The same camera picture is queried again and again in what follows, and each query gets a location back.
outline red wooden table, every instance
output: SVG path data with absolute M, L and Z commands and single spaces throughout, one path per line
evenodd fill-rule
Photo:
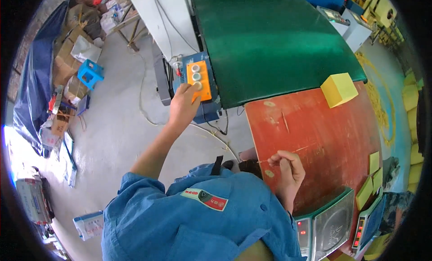
M 359 95 L 332 109 L 321 89 L 245 104 L 263 179 L 273 191 L 280 170 L 271 168 L 267 159 L 278 150 L 300 156 L 306 176 L 294 214 L 341 185 L 357 194 L 368 176 L 369 154 L 380 150 L 380 137 L 366 88 L 362 82 L 355 86 Z M 340 247 L 345 253 L 351 252 L 359 216 L 354 207 L 351 237 Z

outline brick wall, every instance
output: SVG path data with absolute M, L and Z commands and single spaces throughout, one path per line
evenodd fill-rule
M 9 85 L 7 90 L 7 97 L 10 101 L 15 102 L 16 95 L 19 88 L 20 83 L 20 74 L 22 71 L 22 66 L 25 62 L 25 57 L 29 52 L 30 44 L 35 38 L 37 32 L 43 25 L 43 23 L 48 19 L 51 13 L 60 5 L 64 0 L 44 0 L 42 4 L 39 6 L 38 11 L 30 22 L 27 31 L 24 34 L 24 37 L 21 41 L 21 44 L 18 48 L 18 52 L 16 54 L 12 70 L 11 77 L 9 79 Z

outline concrete floor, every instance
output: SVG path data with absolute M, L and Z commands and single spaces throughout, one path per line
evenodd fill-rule
M 359 51 L 362 52 L 364 56 L 375 66 L 376 70 L 380 73 L 390 91 L 391 99 L 389 99 L 387 96 L 384 84 L 381 82 L 378 76 L 376 76 L 375 71 L 373 71 L 369 66 L 366 66 L 366 74 L 368 76 L 372 76 L 373 83 L 380 94 L 381 104 L 388 114 L 389 129 L 392 129 L 390 101 L 392 101 L 394 104 L 394 121 L 396 124 L 396 130 L 393 134 L 395 134 L 395 141 L 391 146 L 385 145 L 383 136 L 380 132 L 381 153 L 383 160 L 389 158 L 390 156 L 397 157 L 399 159 L 399 175 L 397 176 L 391 191 L 406 191 L 411 161 L 411 132 L 408 126 L 407 112 L 405 111 L 402 101 L 402 88 L 405 75 L 396 57 L 383 45 L 379 43 L 370 45 L 370 41 L 367 40 L 359 49 Z M 391 130 L 384 130 L 384 132 L 387 139 L 390 139 L 392 136 Z
M 156 92 L 151 44 L 150 37 L 137 41 L 141 58 L 129 51 L 117 34 L 107 37 L 98 61 L 105 67 L 105 79 L 96 84 L 91 93 L 90 109 L 84 113 L 87 129 L 83 131 L 79 119 L 75 119 L 70 125 L 75 139 L 73 157 L 78 165 L 75 188 L 69 188 L 63 179 L 62 160 L 57 162 L 51 157 L 42 171 L 51 186 L 51 200 L 56 215 L 53 229 L 73 260 L 101 260 L 101 238 L 95 237 L 83 242 L 78 237 L 73 218 L 104 210 L 116 196 L 123 174 L 162 129 L 162 126 L 148 123 L 139 110 L 139 90 L 143 77 L 142 107 L 147 111 L 149 119 L 154 123 L 165 123 L 169 117 L 169 107 L 161 104 Z M 401 178 L 398 178 L 397 191 L 401 191 L 406 187 L 410 154 L 407 114 L 400 93 L 403 75 L 395 58 L 383 46 L 376 44 L 372 47 L 365 43 L 362 51 L 385 76 L 385 82 L 391 87 L 397 110 L 397 135 L 391 148 L 383 145 L 383 158 L 390 155 L 399 158 Z M 388 102 L 382 86 L 376 85 L 383 101 Z M 224 141 L 229 141 L 235 155 L 254 146 L 245 113 L 237 116 L 236 112 L 236 108 L 228 110 L 228 135 L 217 134 Z M 225 121 L 222 118 L 217 124 L 224 129 Z M 170 150 L 160 181 L 168 188 L 175 178 L 187 174 L 189 169 L 199 164 L 214 162 L 219 155 L 224 155 L 225 160 L 235 159 L 235 155 L 226 151 L 225 145 L 218 139 L 189 126 Z

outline orange control box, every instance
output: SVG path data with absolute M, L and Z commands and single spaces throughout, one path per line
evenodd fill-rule
M 197 81 L 193 80 L 192 75 L 194 72 L 192 72 L 192 66 L 198 65 L 199 70 L 197 73 L 201 75 L 201 78 Z M 193 85 L 195 82 L 201 82 L 202 89 L 198 92 L 195 92 L 192 97 L 192 101 L 194 101 L 198 96 L 201 96 L 201 101 L 207 101 L 212 99 L 212 94 L 210 92 L 210 83 L 209 83 L 209 74 L 207 71 L 207 65 L 204 60 L 198 61 L 195 63 L 190 63 L 186 66 L 186 72 L 187 72 L 187 83 Z

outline white button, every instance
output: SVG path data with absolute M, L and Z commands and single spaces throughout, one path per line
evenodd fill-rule
M 194 80 L 194 81 L 201 80 L 201 74 L 199 74 L 199 73 L 192 74 L 192 80 Z
M 197 64 L 192 65 L 191 70 L 193 73 L 197 73 L 198 71 L 200 71 L 200 66 L 198 66 Z

